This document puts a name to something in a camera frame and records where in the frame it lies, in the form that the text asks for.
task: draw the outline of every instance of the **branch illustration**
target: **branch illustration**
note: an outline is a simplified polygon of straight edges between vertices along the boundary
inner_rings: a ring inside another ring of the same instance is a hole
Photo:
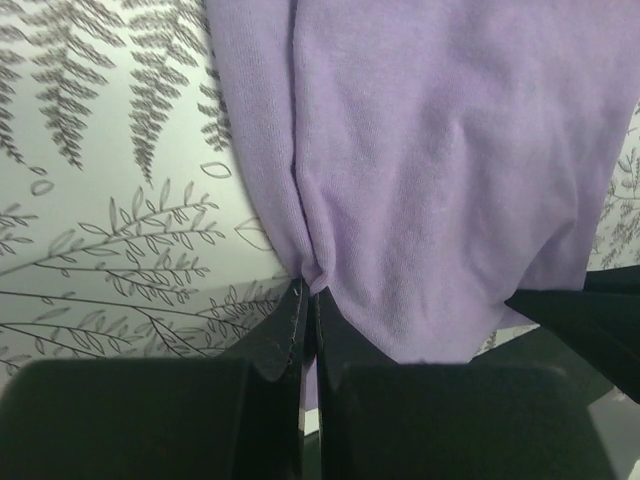
[[[21,208],[19,203],[12,203],[0,213],[0,257],[5,254],[15,254],[17,244],[33,243],[33,240],[24,236],[14,236],[14,231],[21,227],[28,227],[29,222],[36,220],[36,215],[19,215]]]
[[[205,222],[207,214],[217,210],[218,205],[208,200],[208,194],[200,201],[192,201],[193,190],[190,182],[182,193],[182,202],[171,204],[170,180],[165,181],[157,203],[145,199],[142,188],[138,188],[130,209],[118,207],[112,198],[108,227],[78,223],[79,230],[95,241],[87,241],[89,237],[80,236],[76,229],[66,230],[51,242],[45,258],[0,272],[0,277],[31,266],[55,269],[65,277],[70,272],[98,272],[106,274],[105,279],[122,296],[139,294],[149,301],[159,298],[171,306],[176,302],[184,304],[198,291],[190,287],[194,278],[204,278],[210,272],[209,268],[198,266],[198,256],[188,258],[187,252],[195,252],[197,241],[215,245],[216,237],[226,238],[216,229],[217,221]],[[186,252],[176,255],[173,251],[177,248]],[[97,263],[83,265],[87,258],[97,258]],[[107,265],[107,261],[116,258],[126,259],[130,266]]]
[[[218,302],[209,298],[211,308],[201,310],[196,315],[207,315],[212,319],[219,319],[221,312],[227,315],[227,318],[231,318],[238,322],[244,319],[247,314],[251,315],[252,312],[257,311],[263,317],[269,315],[277,306],[280,301],[280,296],[274,294],[271,289],[267,289],[263,292],[262,286],[258,285],[254,281],[246,290],[244,298],[238,300],[238,293],[233,285],[229,286],[229,293],[224,298],[224,304],[218,305]],[[235,327],[241,326],[242,323],[234,323],[231,325],[234,334],[240,338],[240,333],[235,330]],[[214,325],[209,325],[212,332],[217,333]],[[223,336],[227,335],[226,329],[222,329]]]
[[[173,352],[178,357],[188,356],[192,353],[197,353],[199,356],[206,357],[207,355],[200,349],[189,344],[186,340],[181,338],[173,330],[162,323],[162,318],[155,317],[144,309],[136,308],[136,311],[145,315],[150,322],[151,328],[160,338],[168,351]]]
[[[605,225],[605,221],[613,212],[619,213],[611,232],[606,236],[601,235],[602,238],[608,238],[608,245],[604,247],[603,241],[599,241],[592,249],[593,253],[601,255],[601,268],[616,266],[620,258],[626,257],[627,253],[633,253],[629,252],[629,249],[634,240],[640,238],[639,188],[640,156],[634,147],[628,155],[618,159],[616,173],[609,183],[607,198],[600,215],[600,225]]]
[[[21,333],[23,335],[29,336],[29,337],[33,337],[36,341],[36,348],[40,351],[40,353],[44,354],[44,343],[50,343],[52,345],[56,345],[58,347],[63,347],[63,348],[67,348],[70,351],[72,351],[74,354],[82,354],[82,355],[87,355],[89,357],[93,357],[93,358],[100,358],[100,355],[96,355],[95,353],[92,352],[87,352],[85,350],[82,350],[80,348],[77,347],[71,347],[69,345],[65,345],[64,343],[58,342],[56,340],[51,340],[50,338],[44,337],[42,335],[38,335],[35,333],[31,333],[31,332],[25,332],[22,329],[13,327],[11,325],[7,325],[7,324],[0,324],[0,328],[3,328],[5,330],[10,330],[10,331],[14,331],[17,333]]]
[[[194,317],[194,318],[202,318],[205,320],[212,320],[214,321],[216,324],[226,324],[229,325],[230,327],[238,327],[241,331],[248,331],[249,329],[240,325],[236,325],[233,322],[226,320],[226,319],[219,319],[219,318],[214,318],[211,315],[206,315],[205,313],[190,313],[190,312],[183,312],[183,311],[176,311],[176,310],[169,310],[166,308],[157,308],[157,307],[150,307],[150,306],[145,306],[145,305],[129,305],[129,304],[122,304],[122,303],[116,303],[116,302],[108,302],[108,301],[103,301],[103,300],[90,300],[90,299],[85,299],[85,298],[72,298],[72,297],[64,297],[64,296],[60,296],[60,295],[46,295],[43,296],[42,294],[38,294],[38,293],[23,293],[23,292],[12,292],[12,291],[7,291],[7,290],[0,290],[0,295],[10,295],[10,296],[16,296],[16,297],[24,297],[24,298],[35,298],[35,299],[40,299],[42,300],[43,298],[46,299],[49,302],[53,302],[54,300],[60,300],[60,301],[66,301],[66,302],[71,302],[71,303],[81,303],[81,304],[88,304],[88,305],[99,305],[102,307],[121,307],[121,308],[132,308],[132,309],[143,309],[145,311],[149,311],[149,312],[158,312],[158,313],[164,313],[164,314],[178,314],[178,315],[182,315],[185,317]]]
[[[111,335],[109,333],[103,333],[103,332],[99,332],[99,331],[94,331],[94,330],[88,330],[86,328],[78,328],[78,327],[68,327],[68,326],[62,326],[62,325],[54,325],[54,324],[50,324],[50,323],[41,323],[38,322],[37,324],[34,323],[27,323],[27,322],[5,322],[5,323],[0,323],[0,328],[2,327],[24,327],[24,326],[33,326],[33,325],[38,325],[39,327],[49,327],[52,328],[54,330],[59,329],[60,331],[68,331],[68,332],[72,332],[72,333],[83,333],[83,334],[91,334],[97,337],[103,337],[107,340],[113,340],[115,342],[122,342],[125,343],[127,345],[131,345],[131,342],[129,340],[127,340],[126,338],[120,338],[117,335]]]

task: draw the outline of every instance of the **purple cloth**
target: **purple cloth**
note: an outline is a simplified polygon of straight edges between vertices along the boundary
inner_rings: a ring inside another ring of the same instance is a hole
[[[518,287],[582,288],[640,94],[638,0],[208,0],[282,262],[401,362],[466,362]]]

